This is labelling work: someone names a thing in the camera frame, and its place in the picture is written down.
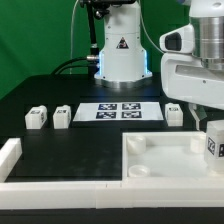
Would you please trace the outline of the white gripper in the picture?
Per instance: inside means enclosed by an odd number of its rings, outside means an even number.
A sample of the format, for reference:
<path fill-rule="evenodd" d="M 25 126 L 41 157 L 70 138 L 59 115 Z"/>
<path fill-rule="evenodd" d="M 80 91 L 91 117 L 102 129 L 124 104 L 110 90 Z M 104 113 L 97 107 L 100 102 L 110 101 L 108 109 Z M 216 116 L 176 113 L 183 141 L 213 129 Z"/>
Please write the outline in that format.
<path fill-rule="evenodd" d="M 224 26 L 189 24 L 162 35 L 160 47 L 163 91 L 189 102 L 200 130 L 207 117 L 201 105 L 224 110 Z"/>

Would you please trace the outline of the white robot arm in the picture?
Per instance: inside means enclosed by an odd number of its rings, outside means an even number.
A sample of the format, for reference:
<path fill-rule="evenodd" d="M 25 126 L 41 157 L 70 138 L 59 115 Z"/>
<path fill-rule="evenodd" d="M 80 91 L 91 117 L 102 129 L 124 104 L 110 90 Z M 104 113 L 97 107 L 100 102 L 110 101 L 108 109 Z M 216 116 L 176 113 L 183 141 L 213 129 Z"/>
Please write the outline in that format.
<path fill-rule="evenodd" d="M 161 86 L 171 99 L 224 110 L 224 0 L 183 0 L 189 23 L 160 37 Z M 111 1 L 99 85 L 133 88 L 152 76 L 140 43 L 140 5 Z"/>

